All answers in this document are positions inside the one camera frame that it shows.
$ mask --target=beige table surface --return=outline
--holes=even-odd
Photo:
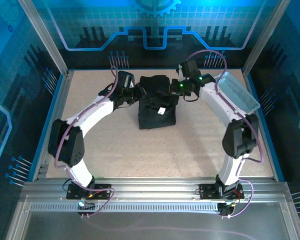
[[[129,72],[134,74],[137,82],[140,76],[177,78],[175,70]],[[221,71],[201,72],[216,76]],[[229,72],[244,85],[241,70]],[[113,81],[114,77],[108,70],[75,71],[62,119],[80,112]],[[138,105],[135,103],[128,108],[117,109],[85,136],[83,159],[95,177],[216,176],[224,161],[221,142],[226,128],[203,100],[185,102],[180,98],[176,107],[176,125],[151,130],[139,130]],[[250,156],[260,159],[257,147]],[[54,168],[51,159],[47,178],[66,176],[63,170]],[[241,176],[273,176],[268,156],[264,164],[246,161]]]

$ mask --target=white label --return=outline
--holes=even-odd
[[[166,109],[164,107],[160,107],[158,114],[163,115],[165,113]]]

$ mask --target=aluminum frame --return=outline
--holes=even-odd
[[[268,22],[264,26],[258,40],[256,41],[253,49],[248,56],[244,66],[243,66],[243,76],[246,77],[250,73],[251,69],[253,68],[254,64],[256,63],[259,55],[261,54],[262,50],[266,46],[269,38],[271,37],[272,33],[274,32],[276,26],[278,25],[281,17],[285,13],[289,3],[291,0],[278,0],[274,10],[272,11]]]
[[[300,240],[300,220],[294,206],[286,182],[275,182],[272,178],[247,178],[254,186],[252,203],[279,203],[285,227],[291,240]],[[62,185],[67,179],[42,179],[37,182],[28,182],[24,185],[20,200],[15,210],[12,223],[6,240],[23,239],[29,213],[36,212],[40,206],[45,212],[77,212],[75,208],[64,207],[63,210],[54,206],[68,206],[78,204],[77,200],[67,200],[66,191]],[[204,205],[208,200],[200,200],[195,194],[198,184],[214,183],[214,178],[105,178],[96,180],[98,184],[112,184],[116,189],[114,198],[109,205],[116,203],[195,203]],[[251,195],[250,185],[242,184],[246,203]]]
[[[244,77],[244,82],[245,82],[246,88],[251,93],[252,90],[251,90],[251,86],[250,86],[250,82],[248,80],[248,77]],[[258,119],[260,119],[260,114],[259,114],[258,110],[255,111],[255,114],[258,117]],[[272,169],[272,172],[273,172],[273,177],[274,177],[275,181],[278,182],[279,181],[278,173],[276,171],[276,167],[275,167],[275,164],[274,164],[274,159],[273,159],[273,156],[272,156],[270,148],[269,148],[268,139],[266,137],[266,133],[265,133],[265,129],[264,129],[262,121],[259,121],[259,130],[260,130],[260,133],[261,133],[261,136],[262,136],[262,139],[263,139],[266,154],[267,154],[267,156],[269,158],[269,161],[270,161],[271,169]]]
[[[48,155],[49,155],[48,154],[48,144],[49,144],[49,136],[50,136],[50,132],[51,132],[51,126],[55,119],[62,117],[73,75],[74,75],[74,71],[69,71],[68,74],[66,74],[62,77],[61,86],[60,86],[59,91],[56,93],[57,99],[56,99],[51,117],[49,119],[48,128],[47,128],[46,134],[44,136],[43,144],[40,149],[40,153],[39,153],[37,164],[35,166],[34,174],[31,177],[31,179],[28,179],[28,181],[33,182],[33,181],[37,180],[38,178],[45,178],[45,176],[46,176],[47,169],[48,169],[47,164],[49,164],[47,162],[47,159],[49,159],[48,158]]]
[[[25,14],[29,18],[36,33],[39,35],[48,53],[50,54],[55,65],[57,66],[58,70],[63,76],[66,76],[68,73],[68,67],[65,61],[63,60],[54,40],[52,39],[48,29],[46,28],[34,3],[32,2],[32,0],[18,0],[18,1],[22,6]]]

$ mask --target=cable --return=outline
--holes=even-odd
[[[264,161],[265,161],[265,156],[264,156],[264,151],[262,150],[261,143],[259,141],[257,132],[255,131],[255,129],[253,128],[251,123],[242,114],[240,114],[236,110],[236,108],[234,106],[232,106],[232,104],[218,90],[218,83],[219,83],[220,79],[224,76],[224,74],[226,73],[227,67],[228,67],[227,61],[226,61],[226,58],[224,57],[224,55],[221,54],[220,52],[216,51],[216,50],[202,49],[202,50],[199,50],[199,51],[196,51],[196,52],[192,53],[190,56],[187,57],[186,61],[188,61],[189,59],[191,59],[192,57],[194,57],[197,54],[205,53],[205,52],[215,53],[216,55],[219,55],[222,58],[223,63],[224,63],[224,69],[223,69],[223,72],[221,73],[221,75],[219,76],[219,78],[215,81],[214,89],[215,89],[216,93],[220,96],[220,98],[229,106],[229,108],[231,108],[233,110],[233,112],[235,114],[237,114],[240,118],[242,118],[242,120],[248,125],[248,127],[251,129],[251,132],[252,132],[252,134],[255,138],[256,144],[259,148],[260,160],[256,160],[256,159],[251,158],[251,157],[245,157],[242,160],[251,160],[251,161],[254,161],[256,163],[263,164]]]
[[[110,202],[110,200],[112,199],[112,197],[115,194],[115,189],[114,188],[103,188],[103,189],[93,189],[93,188],[88,188],[88,187],[84,187],[82,186],[79,182],[76,181],[75,177],[73,176],[73,174],[71,173],[71,171],[69,170],[69,167],[67,165],[58,165],[58,159],[60,156],[60,152],[61,152],[61,148],[65,142],[65,139],[70,131],[70,129],[79,121],[79,119],[81,119],[88,111],[90,111],[91,109],[93,109],[94,107],[98,106],[99,104],[102,104],[116,89],[117,84],[118,84],[118,69],[115,66],[111,66],[110,68],[112,75],[115,77],[114,83],[112,85],[111,90],[100,100],[94,102],[93,104],[91,104],[90,106],[88,106],[87,108],[85,108],[82,112],[80,112],[78,114],[78,116],[69,124],[69,126],[67,127],[67,129],[65,130],[65,132],[63,133],[59,146],[57,148],[56,154],[55,154],[55,158],[54,158],[54,167],[57,169],[64,169],[67,174],[69,175],[69,177],[71,178],[72,182],[75,183],[76,185],[78,185],[80,188],[87,190],[87,191],[91,191],[91,192],[102,192],[102,191],[112,191],[112,195],[109,197],[109,199],[105,202],[105,204],[96,212],[94,212],[93,214],[88,215],[89,216],[93,216],[95,214],[97,214],[98,212],[100,212],[100,210],[102,210],[107,204],[108,202]]]
[[[199,97],[197,97],[196,99],[193,99],[193,100],[186,100],[186,96],[183,95],[183,100],[185,100],[188,103],[193,103],[193,102],[197,101],[198,99],[199,99]]]
[[[67,184],[67,182],[69,182],[69,181],[71,181],[71,180],[72,180],[72,179],[69,178],[68,180],[66,180],[66,181],[64,182],[64,184],[62,185],[62,189],[63,189],[63,190],[67,191],[67,189],[65,189],[65,185]]]
[[[111,190],[112,191],[112,194],[111,194],[111,196],[109,197],[109,199],[97,210],[97,211],[95,211],[94,213],[91,213],[91,214],[86,214],[86,217],[87,218],[89,218],[89,217],[92,217],[92,216],[94,216],[94,215],[96,215],[96,214],[98,214],[102,209],[104,209],[105,208],[105,206],[111,201],[111,199],[113,198],[113,196],[115,195],[115,189],[114,188],[107,188],[107,189],[105,189],[105,190],[103,190],[103,191],[107,191],[107,190]]]
[[[250,196],[250,199],[248,200],[248,202],[246,203],[246,205],[244,206],[244,208],[241,211],[239,211],[238,213],[236,213],[234,215],[228,216],[228,218],[233,218],[233,217],[236,217],[236,216],[242,214],[247,209],[247,207],[250,205],[251,200],[254,196],[255,189],[254,189],[254,185],[252,184],[252,182],[250,182],[249,180],[240,179],[240,178],[239,178],[239,181],[246,182],[246,183],[250,184],[250,186],[251,186],[251,196]]]
[[[182,231],[182,232],[198,232],[198,233],[213,233],[213,234],[224,234],[225,238],[229,235],[236,235],[237,237],[244,237],[249,240],[256,240],[254,237],[244,234],[242,232],[236,232],[232,230],[219,230],[219,229],[211,229],[211,228],[185,228],[185,227],[170,227],[170,226],[138,226],[137,224],[133,224],[131,226],[125,227],[104,227],[96,224],[95,222],[91,222],[85,220],[85,222],[91,226],[93,229],[97,228],[105,232],[112,232],[112,233],[124,233],[124,232],[136,232],[136,231],[152,231],[152,230],[166,230],[166,231]]]

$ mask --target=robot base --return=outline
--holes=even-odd
[[[92,189],[109,189],[111,184],[91,184]],[[110,198],[111,191],[87,191],[73,182],[69,184],[68,190],[66,193],[66,199],[68,200],[108,200]]]

